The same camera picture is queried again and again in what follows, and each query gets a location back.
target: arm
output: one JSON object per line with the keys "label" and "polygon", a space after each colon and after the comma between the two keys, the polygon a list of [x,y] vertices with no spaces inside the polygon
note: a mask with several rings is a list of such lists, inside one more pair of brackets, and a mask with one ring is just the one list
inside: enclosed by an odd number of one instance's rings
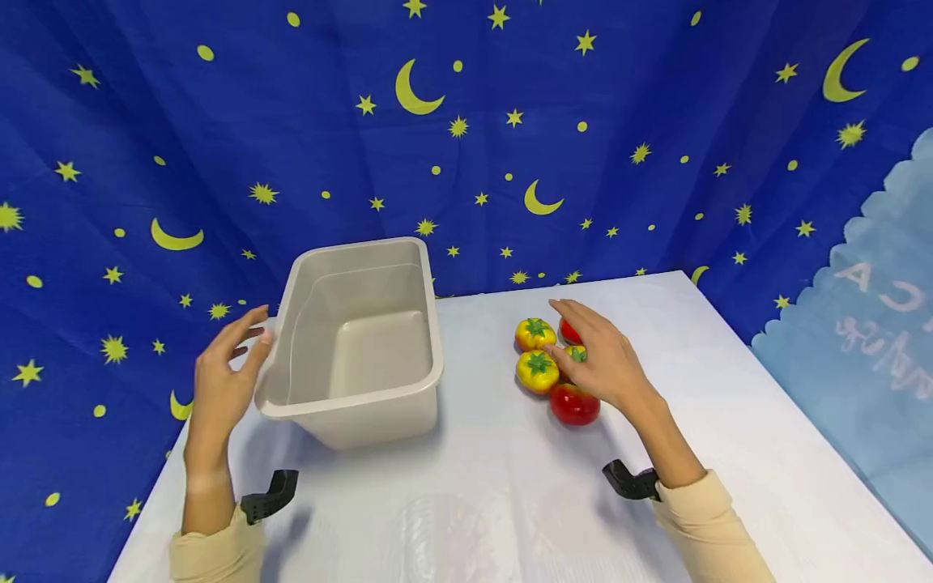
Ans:
{"label": "arm", "polygon": [[641,437],[658,472],[658,524],[674,541],[695,583],[773,583],[755,542],[732,510],[729,493],[707,472],[645,376],[632,344],[611,322],[573,300],[551,301],[587,347],[578,363],[545,347],[580,388],[618,409]]}
{"label": "arm", "polygon": [[[267,307],[227,325],[195,362],[194,407],[185,446],[186,493],[182,530],[169,547],[178,583],[256,583],[265,545],[236,506],[227,461],[233,427],[243,418],[259,368],[272,349],[272,331],[251,327],[266,320]],[[228,362],[244,354],[244,340],[261,336],[237,372]]]}

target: black clamp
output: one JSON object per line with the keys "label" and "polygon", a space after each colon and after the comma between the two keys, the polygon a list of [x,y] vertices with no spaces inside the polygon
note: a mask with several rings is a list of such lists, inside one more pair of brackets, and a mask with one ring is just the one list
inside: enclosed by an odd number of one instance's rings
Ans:
{"label": "black clamp", "polygon": [[256,524],[284,508],[295,497],[298,487],[297,469],[277,469],[272,472],[269,491],[264,494],[249,494],[240,501],[240,508],[248,524]]}
{"label": "black clamp", "polygon": [[629,500],[652,500],[661,501],[658,496],[658,489],[655,484],[658,482],[658,472],[653,467],[633,476],[629,468],[621,460],[612,460],[603,468],[603,475],[609,480],[609,485],[616,491],[616,494]]}

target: white table surface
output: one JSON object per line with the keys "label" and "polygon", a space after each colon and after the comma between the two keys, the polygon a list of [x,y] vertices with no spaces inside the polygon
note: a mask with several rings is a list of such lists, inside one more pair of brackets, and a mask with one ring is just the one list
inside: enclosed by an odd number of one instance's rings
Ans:
{"label": "white table surface", "polygon": [[[523,318],[557,325],[555,296],[589,304],[633,342],[688,441],[721,476],[782,583],[933,581],[904,534],[682,272],[440,300],[445,370],[427,436],[330,451],[251,409],[233,433],[237,495],[300,470],[263,522],[263,580],[283,583],[688,581],[647,502],[600,473],[648,458],[609,407],[584,428],[514,381]],[[166,581],[181,523],[182,431],[110,577]]]}

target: hand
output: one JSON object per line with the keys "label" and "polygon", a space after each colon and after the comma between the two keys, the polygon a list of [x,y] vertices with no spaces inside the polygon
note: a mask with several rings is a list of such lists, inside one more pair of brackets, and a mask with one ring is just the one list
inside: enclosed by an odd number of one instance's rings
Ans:
{"label": "hand", "polygon": [[576,386],[616,407],[637,429],[664,401],[645,376],[629,339],[572,299],[552,299],[550,305],[579,333],[587,360],[579,363],[553,344],[544,350]]}
{"label": "hand", "polygon": [[[269,306],[259,306],[236,322],[224,326],[194,363],[194,407],[188,428],[188,449],[223,447],[233,427],[243,418],[253,397],[259,368],[272,349],[272,330],[251,327],[265,322]],[[259,336],[243,368],[234,372],[229,361],[246,352],[237,348]]]}

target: yellow crescent moon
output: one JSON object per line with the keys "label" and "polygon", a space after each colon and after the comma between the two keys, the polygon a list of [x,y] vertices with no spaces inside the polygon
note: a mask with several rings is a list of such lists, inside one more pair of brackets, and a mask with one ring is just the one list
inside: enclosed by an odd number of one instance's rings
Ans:
{"label": "yellow crescent moon", "polygon": [[554,204],[541,204],[538,202],[537,197],[535,196],[536,188],[537,180],[531,183],[531,186],[525,190],[525,208],[527,208],[535,215],[550,215],[557,209],[561,208],[561,205],[564,204],[564,199],[560,199]]}
{"label": "yellow crescent moon", "polygon": [[855,99],[866,91],[850,91],[846,89],[842,86],[842,81],[839,77],[842,75],[842,68],[845,67],[852,53],[859,50],[861,46],[869,42],[869,40],[868,38],[857,40],[843,49],[842,52],[839,53],[839,56],[833,59],[829,64],[829,69],[826,70],[826,76],[823,77],[823,97],[825,97],[827,101],[840,104],[850,99]]}
{"label": "yellow crescent moon", "polygon": [[163,249],[168,249],[169,251],[186,251],[188,249],[194,249],[204,240],[204,229],[199,230],[197,233],[191,235],[190,237],[173,237],[172,235],[162,230],[162,227],[159,224],[159,220],[157,218],[152,219],[152,225],[149,226],[149,232],[152,233],[152,240],[156,242],[156,245]]}
{"label": "yellow crescent moon", "polygon": [[418,99],[411,90],[411,68],[414,66],[414,59],[402,65],[396,75],[396,98],[398,104],[411,111],[416,116],[426,116],[444,103],[444,95],[438,97],[433,102],[426,102]]}
{"label": "yellow crescent moon", "polygon": [[188,416],[191,414],[191,407],[194,405],[194,401],[191,401],[187,405],[182,405],[178,402],[178,399],[174,396],[174,391],[169,395],[169,409],[172,410],[172,416],[175,417],[178,421],[185,421]]}
{"label": "yellow crescent moon", "polygon": [[700,276],[703,275],[703,272],[708,269],[709,269],[708,265],[701,265],[697,269],[693,270],[693,275],[690,276],[690,280],[693,282],[694,285],[698,287],[700,286],[699,284]]}

